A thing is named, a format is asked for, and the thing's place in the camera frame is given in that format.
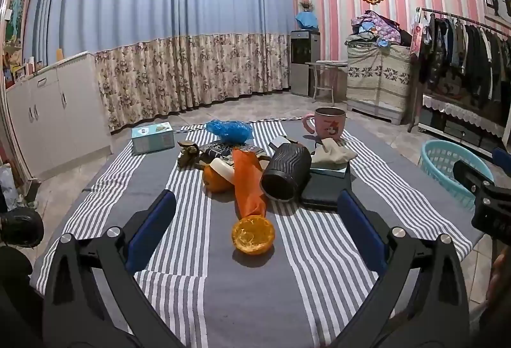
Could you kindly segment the clothes rack with clothes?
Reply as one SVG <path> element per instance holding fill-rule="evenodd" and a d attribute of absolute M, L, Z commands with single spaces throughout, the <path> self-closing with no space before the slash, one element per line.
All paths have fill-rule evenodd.
<path fill-rule="evenodd" d="M 417 67 L 410 126 L 422 94 L 439 94 L 505 126 L 510 116 L 510 35 L 450 12 L 418 7 L 410 58 Z"/>

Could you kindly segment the black glasses case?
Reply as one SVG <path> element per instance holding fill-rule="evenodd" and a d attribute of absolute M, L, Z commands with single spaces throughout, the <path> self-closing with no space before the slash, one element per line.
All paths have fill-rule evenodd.
<path fill-rule="evenodd" d="M 336 210 L 340 193 L 344 189 L 351 189 L 351 184 L 349 164 L 341 170 L 312 168 L 298 201 L 305 208 Z"/>

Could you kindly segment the pile of clothes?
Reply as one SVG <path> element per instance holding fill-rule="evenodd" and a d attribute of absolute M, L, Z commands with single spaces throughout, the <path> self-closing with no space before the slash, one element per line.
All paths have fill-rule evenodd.
<path fill-rule="evenodd" d="M 355 43 L 375 43 L 381 48 L 391 45 L 410 47 L 411 35 L 399 23 L 381 16 L 375 11 L 365 11 L 351 20 L 352 34 L 345 41 L 346 46 Z"/>

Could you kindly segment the teal plastic basket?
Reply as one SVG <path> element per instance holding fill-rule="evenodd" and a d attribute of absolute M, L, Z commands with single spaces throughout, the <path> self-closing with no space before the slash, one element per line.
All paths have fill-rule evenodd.
<path fill-rule="evenodd" d="M 453 196 L 465 210 L 473 211 L 475 197 L 455 180 L 454 164 L 461 160 L 480 171 L 485 177 L 494 180 L 489 167 L 477 155 L 461 145 L 439 139 L 432 139 L 422 144 L 419 167 L 428 176 L 436 180 Z"/>

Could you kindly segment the teal tissue box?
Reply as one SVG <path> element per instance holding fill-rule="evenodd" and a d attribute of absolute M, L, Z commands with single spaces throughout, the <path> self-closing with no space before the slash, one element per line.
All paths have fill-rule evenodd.
<path fill-rule="evenodd" d="M 132 129 L 131 141 L 135 154 L 162 151 L 175 146 L 174 130 L 169 122 Z"/>

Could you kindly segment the black ribbed cup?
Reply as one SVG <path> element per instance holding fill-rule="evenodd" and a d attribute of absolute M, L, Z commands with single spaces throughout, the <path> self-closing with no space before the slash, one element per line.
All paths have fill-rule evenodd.
<path fill-rule="evenodd" d="M 263 171 L 262 191 L 272 200 L 292 201 L 308 180 L 311 162 L 311 154 L 304 145 L 280 145 Z"/>

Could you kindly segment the orange peel half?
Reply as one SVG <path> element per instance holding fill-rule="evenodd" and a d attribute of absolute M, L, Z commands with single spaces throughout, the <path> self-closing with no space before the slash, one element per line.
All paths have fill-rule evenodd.
<path fill-rule="evenodd" d="M 265 254 L 273 246 L 275 228 L 264 216 L 246 216 L 233 226 L 231 239 L 235 248 L 244 254 Z"/>

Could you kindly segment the water dispenser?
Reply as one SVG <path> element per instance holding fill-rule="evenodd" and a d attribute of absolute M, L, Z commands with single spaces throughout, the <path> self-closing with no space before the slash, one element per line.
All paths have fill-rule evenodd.
<path fill-rule="evenodd" d="M 313 77 L 309 64 L 320 59 L 320 32 L 300 29 L 290 34 L 289 84 L 292 94 L 308 97 Z"/>

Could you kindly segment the low tv bench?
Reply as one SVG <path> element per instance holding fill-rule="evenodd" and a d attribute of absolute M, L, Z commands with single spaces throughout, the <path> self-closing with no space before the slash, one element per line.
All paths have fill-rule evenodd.
<path fill-rule="evenodd" d="M 503 127 L 439 94 L 421 95 L 414 125 L 420 132 L 448 139 L 488 160 L 495 148 L 510 152 L 510 116 Z"/>

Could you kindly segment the printed snack packet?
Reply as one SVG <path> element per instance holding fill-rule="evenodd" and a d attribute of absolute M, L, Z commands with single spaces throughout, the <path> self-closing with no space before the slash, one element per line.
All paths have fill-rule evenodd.
<path fill-rule="evenodd" d="M 220 140 L 216 140 L 210 142 L 207 145 L 201 145 L 199 147 L 200 150 L 200 160 L 209 164 L 214 159 L 224 160 L 228 165 L 233 166 L 234 161 L 232 157 L 232 152 L 235 149 L 239 149 L 245 152 L 254 152 L 258 159 L 262 157 L 268 156 L 266 151 L 263 148 L 260 148 L 251 144 L 228 144 L 224 143 Z"/>

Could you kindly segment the small folding table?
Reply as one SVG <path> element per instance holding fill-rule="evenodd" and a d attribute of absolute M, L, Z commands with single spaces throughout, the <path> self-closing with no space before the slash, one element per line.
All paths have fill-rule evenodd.
<path fill-rule="evenodd" d="M 326 93 L 335 104 L 335 92 L 338 87 L 338 79 L 341 73 L 347 73 L 348 63 L 344 61 L 319 60 L 307 62 L 308 71 L 312 79 L 312 87 L 309 93 L 313 101 L 318 100 L 320 93 Z"/>

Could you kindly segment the white cabinet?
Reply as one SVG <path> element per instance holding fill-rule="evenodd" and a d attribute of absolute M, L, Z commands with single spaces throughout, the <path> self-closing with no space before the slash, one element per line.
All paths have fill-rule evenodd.
<path fill-rule="evenodd" d="M 40 181 L 112 153 L 95 57 L 89 52 L 56 62 L 6 92 L 23 163 Z"/>

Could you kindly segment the blue floral curtain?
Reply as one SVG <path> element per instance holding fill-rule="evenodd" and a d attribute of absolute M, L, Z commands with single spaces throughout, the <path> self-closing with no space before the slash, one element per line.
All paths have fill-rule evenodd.
<path fill-rule="evenodd" d="M 23 54 L 89 52 L 112 130 L 286 89 L 293 0 L 30 0 Z"/>

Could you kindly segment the pink mug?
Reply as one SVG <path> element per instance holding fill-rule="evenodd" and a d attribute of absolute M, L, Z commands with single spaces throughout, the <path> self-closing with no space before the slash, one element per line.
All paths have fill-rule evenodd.
<path fill-rule="evenodd" d="M 346 112 L 338 107 L 323 106 L 302 119 L 305 130 L 319 139 L 340 140 L 347 121 Z"/>

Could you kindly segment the covered storage cabinet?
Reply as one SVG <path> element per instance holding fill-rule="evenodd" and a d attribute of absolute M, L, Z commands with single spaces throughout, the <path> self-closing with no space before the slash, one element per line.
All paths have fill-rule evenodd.
<path fill-rule="evenodd" d="M 347 106 L 400 125 L 412 87 L 409 49 L 369 42 L 347 44 Z"/>

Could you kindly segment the blue plastic bag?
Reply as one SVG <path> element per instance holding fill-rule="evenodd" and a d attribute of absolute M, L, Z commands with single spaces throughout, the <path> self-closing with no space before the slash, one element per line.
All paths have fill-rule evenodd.
<path fill-rule="evenodd" d="M 244 144 L 253 138 L 252 127 L 238 120 L 211 120 L 205 129 L 218 136 L 222 142 L 232 145 Z"/>

